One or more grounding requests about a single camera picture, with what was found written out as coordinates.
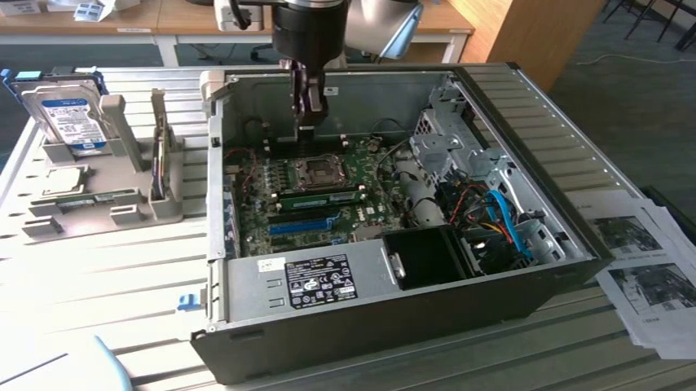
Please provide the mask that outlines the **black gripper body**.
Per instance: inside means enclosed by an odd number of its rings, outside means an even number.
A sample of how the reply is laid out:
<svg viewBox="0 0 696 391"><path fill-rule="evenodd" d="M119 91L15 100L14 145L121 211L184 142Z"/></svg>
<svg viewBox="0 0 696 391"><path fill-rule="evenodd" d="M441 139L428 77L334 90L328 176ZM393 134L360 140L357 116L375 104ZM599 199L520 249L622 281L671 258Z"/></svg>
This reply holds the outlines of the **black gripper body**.
<svg viewBox="0 0 696 391"><path fill-rule="evenodd" d="M348 1L286 1L273 7L273 48L308 69L343 53Z"/></svg>

